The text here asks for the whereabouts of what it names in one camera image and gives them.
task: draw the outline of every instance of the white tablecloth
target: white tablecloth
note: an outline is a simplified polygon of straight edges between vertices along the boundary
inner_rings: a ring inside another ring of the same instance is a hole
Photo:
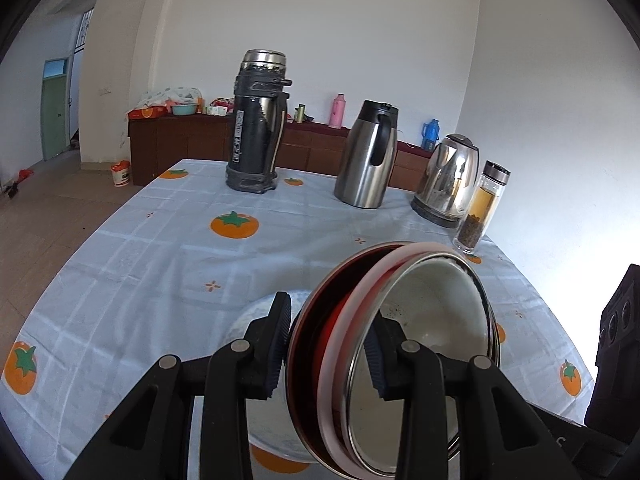
[[[311,290],[379,242],[450,245],[447,231],[420,218],[399,189],[387,190],[381,208],[363,210],[334,198],[330,176],[278,170],[277,189],[259,196],[229,189],[222,162],[184,160],[174,169],[188,174],[153,181],[78,249],[18,336],[35,346],[36,381],[18,395],[3,375],[0,412],[45,480],[64,476],[156,359],[211,354],[247,304]],[[211,221],[231,211],[256,218],[258,231],[244,239],[213,232]],[[571,340],[494,243],[485,238],[477,254],[474,270],[506,334],[502,370],[527,400],[581,422],[593,380]],[[575,367],[571,380],[581,379],[576,396],[563,387],[566,363]],[[254,475],[279,476],[256,465]],[[312,465],[296,476],[333,475]]]

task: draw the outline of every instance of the orange box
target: orange box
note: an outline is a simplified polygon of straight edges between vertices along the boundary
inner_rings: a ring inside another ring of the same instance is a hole
[[[167,115],[166,106],[151,106],[149,108],[136,108],[127,114],[129,119],[155,119]]]

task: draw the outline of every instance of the baseboard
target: baseboard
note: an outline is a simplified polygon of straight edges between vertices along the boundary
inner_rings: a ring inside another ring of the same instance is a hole
[[[89,171],[111,171],[111,167],[115,162],[81,162],[81,170]]]

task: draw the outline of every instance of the kettle base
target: kettle base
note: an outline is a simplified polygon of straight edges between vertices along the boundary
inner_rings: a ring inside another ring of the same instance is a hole
[[[226,167],[226,184],[236,191],[262,194],[271,189],[276,189],[275,179],[278,177],[274,171],[270,175],[263,173],[243,173]]]
[[[441,216],[437,216],[436,214],[431,212],[429,209],[427,209],[426,206],[422,202],[420,202],[416,197],[414,197],[414,199],[411,200],[411,209],[417,212],[418,215],[420,215],[425,220],[428,220],[429,222],[433,222],[434,224],[439,225],[440,227],[445,227],[447,229],[455,229],[460,224],[460,219],[448,220],[446,218],[442,218]]]

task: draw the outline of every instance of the brown sideboard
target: brown sideboard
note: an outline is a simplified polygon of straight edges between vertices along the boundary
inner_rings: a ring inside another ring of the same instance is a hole
[[[276,166],[337,175],[347,128],[321,123],[287,123]],[[134,184],[146,186],[184,158],[228,160],[230,120],[196,114],[129,121],[131,173]],[[408,191],[418,186],[430,153],[398,142],[389,185]]]

